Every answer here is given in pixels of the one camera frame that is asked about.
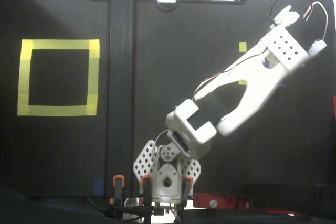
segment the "red bracket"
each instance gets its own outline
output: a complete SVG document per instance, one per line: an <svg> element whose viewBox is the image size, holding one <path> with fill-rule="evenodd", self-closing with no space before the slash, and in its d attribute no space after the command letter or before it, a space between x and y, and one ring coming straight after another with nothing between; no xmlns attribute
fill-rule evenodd
<svg viewBox="0 0 336 224"><path fill-rule="evenodd" d="M194 193L194 207L253 211L252 196Z"/></svg>

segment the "yellow tape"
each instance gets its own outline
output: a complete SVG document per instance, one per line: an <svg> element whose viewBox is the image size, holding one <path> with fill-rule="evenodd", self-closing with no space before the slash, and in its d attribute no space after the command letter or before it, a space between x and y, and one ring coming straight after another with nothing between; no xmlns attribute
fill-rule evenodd
<svg viewBox="0 0 336 224"><path fill-rule="evenodd" d="M239 52L247 52L247 43L239 42Z"/></svg>
<svg viewBox="0 0 336 224"><path fill-rule="evenodd" d="M89 74L87 105L38 106L29 105L30 60L33 49L88 49ZM23 39L20 57L17 115L80 116L97 115L100 44L98 39Z"/></svg>

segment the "blue tape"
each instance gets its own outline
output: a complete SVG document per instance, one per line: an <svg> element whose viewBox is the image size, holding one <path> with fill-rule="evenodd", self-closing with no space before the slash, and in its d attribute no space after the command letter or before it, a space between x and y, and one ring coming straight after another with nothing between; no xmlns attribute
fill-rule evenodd
<svg viewBox="0 0 336 224"><path fill-rule="evenodd" d="M93 194L103 195L104 194L104 177L96 177L93 181Z"/></svg>

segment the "orange clamp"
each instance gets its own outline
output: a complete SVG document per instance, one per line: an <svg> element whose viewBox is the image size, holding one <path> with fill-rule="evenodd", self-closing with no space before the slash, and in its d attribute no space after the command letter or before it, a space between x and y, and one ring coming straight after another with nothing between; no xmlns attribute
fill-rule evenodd
<svg viewBox="0 0 336 224"><path fill-rule="evenodd" d="M194 182L194 179L191 178L191 177L183 177L183 181L184 181L185 179L190 180L190 190L191 190L191 189L193 188L193 182Z"/></svg>
<svg viewBox="0 0 336 224"><path fill-rule="evenodd" d="M117 178L121 178L122 179L122 188L124 188L125 187L125 177L124 176L122 176L122 175L115 175L114 177L113 177L113 187L115 188L115 184L116 184L116 179Z"/></svg>
<svg viewBox="0 0 336 224"><path fill-rule="evenodd" d="M151 175L144 175L144 176L142 176L142 177L141 177L141 185L143 186L143 180L144 180L145 178L149 178L149 179L150 179L150 181L151 181L151 186L152 186L152 184L153 184L153 179L152 179L152 176L151 176Z"/></svg>

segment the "black vertical rail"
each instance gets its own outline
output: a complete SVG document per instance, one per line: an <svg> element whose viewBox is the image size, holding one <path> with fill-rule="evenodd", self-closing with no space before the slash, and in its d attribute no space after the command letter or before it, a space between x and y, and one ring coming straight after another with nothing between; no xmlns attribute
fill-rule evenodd
<svg viewBox="0 0 336 224"><path fill-rule="evenodd" d="M130 196L133 141L134 0L110 0L109 98L106 196L112 197L114 175L125 177Z"/></svg>

